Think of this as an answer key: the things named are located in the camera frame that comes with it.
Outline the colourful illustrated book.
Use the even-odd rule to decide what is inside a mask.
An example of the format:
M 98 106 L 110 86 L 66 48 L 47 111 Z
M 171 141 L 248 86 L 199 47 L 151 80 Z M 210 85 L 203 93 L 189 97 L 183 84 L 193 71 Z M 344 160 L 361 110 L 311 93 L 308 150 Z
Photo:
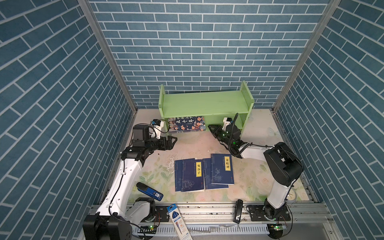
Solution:
M 169 118 L 168 124 L 171 133 L 204 132 L 206 130 L 206 123 L 202 116 Z

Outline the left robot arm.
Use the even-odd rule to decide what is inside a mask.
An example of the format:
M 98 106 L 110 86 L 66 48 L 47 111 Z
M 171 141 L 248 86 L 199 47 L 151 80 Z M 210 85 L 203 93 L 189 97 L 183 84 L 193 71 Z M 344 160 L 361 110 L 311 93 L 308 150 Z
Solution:
M 130 240 L 134 230 L 138 230 L 138 238 L 147 239 L 139 224 L 156 215 L 155 196 L 138 198 L 130 209 L 127 203 L 146 159 L 155 151 L 172 150 L 178 140 L 162 130 L 164 124 L 165 120 L 155 119 L 150 124 L 134 125 L 131 143 L 121 152 L 109 192 L 96 213 L 85 217 L 87 240 Z

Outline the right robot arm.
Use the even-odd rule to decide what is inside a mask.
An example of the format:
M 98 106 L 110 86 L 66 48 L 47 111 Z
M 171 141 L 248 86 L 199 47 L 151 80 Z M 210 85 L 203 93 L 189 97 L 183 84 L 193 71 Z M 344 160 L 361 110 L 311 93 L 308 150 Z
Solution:
M 209 125 L 210 132 L 229 153 L 239 159 L 263 160 L 274 178 L 272 189 L 264 202 L 264 216 L 272 221 L 281 215 L 289 192 L 304 171 L 301 160 L 284 142 L 261 146 L 241 140 L 241 132 L 234 124 L 223 128 Z

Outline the green two-tier shelf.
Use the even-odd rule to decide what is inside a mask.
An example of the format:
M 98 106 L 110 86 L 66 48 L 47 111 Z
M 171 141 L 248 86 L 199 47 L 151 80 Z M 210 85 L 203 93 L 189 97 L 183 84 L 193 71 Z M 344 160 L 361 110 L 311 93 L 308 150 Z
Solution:
M 236 126 L 243 131 L 254 103 L 246 82 L 239 90 L 224 92 L 166 94 L 165 87 L 160 87 L 159 110 L 164 119 L 203 117 L 208 126 L 222 125 L 224 118 L 239 114 Z

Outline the dark blue book yellow label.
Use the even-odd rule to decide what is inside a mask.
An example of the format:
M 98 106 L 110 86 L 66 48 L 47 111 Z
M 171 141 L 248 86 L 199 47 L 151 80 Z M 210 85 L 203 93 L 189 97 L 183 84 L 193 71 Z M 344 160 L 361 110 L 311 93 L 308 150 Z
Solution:
M 203 160 L 183 160 L 182 192 L 201 192 L 205 190 Z

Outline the blue handheld device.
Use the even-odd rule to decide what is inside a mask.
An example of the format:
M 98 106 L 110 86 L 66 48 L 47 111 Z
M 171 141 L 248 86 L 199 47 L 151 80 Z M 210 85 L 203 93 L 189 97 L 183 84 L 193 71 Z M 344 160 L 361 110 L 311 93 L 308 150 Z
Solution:
M 155 200 L 157 201 L 161 201 L 164 197 L 164 195 L 162 193 L 160 193 L 159 191 L 157 190 L 154 190 L 153 188 L 147 186 L 146 184 L 144 183 L 141 183 L 141 182 L 138 182 L 136 184 L 136 187 L 138 188 L 138 191 L 151 197 L 151 198 L 154 198 Z

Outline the black remote stick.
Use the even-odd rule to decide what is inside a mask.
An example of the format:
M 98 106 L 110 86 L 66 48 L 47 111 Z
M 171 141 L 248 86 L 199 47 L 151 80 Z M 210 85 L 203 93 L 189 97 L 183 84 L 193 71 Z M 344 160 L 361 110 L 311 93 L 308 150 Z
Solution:
M 243 203 L 244 202 L 239 199 L 239 200 L 237 200 L 237 202 L 235 204 L 235 212 L 234 212 L 233 222 L 236 224 L 239 224 L 241 222 Z

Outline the blue white packaged box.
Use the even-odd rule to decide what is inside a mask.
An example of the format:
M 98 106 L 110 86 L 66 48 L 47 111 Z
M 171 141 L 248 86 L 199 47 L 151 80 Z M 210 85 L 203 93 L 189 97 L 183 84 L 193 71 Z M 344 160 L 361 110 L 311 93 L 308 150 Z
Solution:
M 167 207 L 170 220 L 172 221 L 175 231 L 180 240 L 192 240 L 192 236 L 184 222 L 184 219 L 176 204 Z

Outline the round white timer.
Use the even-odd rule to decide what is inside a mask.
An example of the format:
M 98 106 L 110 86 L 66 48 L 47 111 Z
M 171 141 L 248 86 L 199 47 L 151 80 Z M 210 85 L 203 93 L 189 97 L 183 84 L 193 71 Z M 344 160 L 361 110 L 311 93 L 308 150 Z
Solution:
M 291 189 L 287 195 L 286 202 L 288 204 L 295 203 L 297 201 L 297 193 L 294 189 Z

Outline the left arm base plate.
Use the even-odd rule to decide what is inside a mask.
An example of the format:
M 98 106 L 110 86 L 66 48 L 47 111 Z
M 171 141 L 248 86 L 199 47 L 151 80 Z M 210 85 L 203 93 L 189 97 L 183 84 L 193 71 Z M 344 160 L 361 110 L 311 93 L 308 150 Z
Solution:
M 156 210 L 153 213 L 150 213 L 148 217 L 142 220 L 142 223 L 163 223 L 168 222 L 170 216 L 166 206 L 156 206 Z

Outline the aluminium rail frame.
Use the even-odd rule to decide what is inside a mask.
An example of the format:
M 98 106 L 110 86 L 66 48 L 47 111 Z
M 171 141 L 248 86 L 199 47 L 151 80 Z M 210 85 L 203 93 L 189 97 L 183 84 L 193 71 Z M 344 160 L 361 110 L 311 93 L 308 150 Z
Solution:
M 241 222 L 233 222 L 234 202 L 228 203 L 178 203 L 176 204 L 193 240 L 340 240 L 342 238 L 334 218 L 325 204 L 301 202 L 288 204 L 292 219 L 288 222 L 252 222 L 244 202 Z M 156 206 L 171 203 L 155 202 Z M 100 205 L 92 206 L 89 215 L 95 214 Z M 179 240 L 171 220 L 163 223 L 142 223 L 146 240 Z M 138 238 L 138 230 L 133 231 Z

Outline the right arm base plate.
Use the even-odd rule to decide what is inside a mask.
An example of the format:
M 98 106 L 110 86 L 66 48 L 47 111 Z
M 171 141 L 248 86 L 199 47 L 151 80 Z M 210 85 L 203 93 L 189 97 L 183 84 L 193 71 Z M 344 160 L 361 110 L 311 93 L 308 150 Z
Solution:
M 292 219 L 291 212 L 288 210 L 286 204 L 281 208 L 275 209 L 270 204 L 265 205 L 247 205 L 246 211 L 249 213 L 252 222 L 270 221 L 276 222 L 278 220 L 290 221 Z

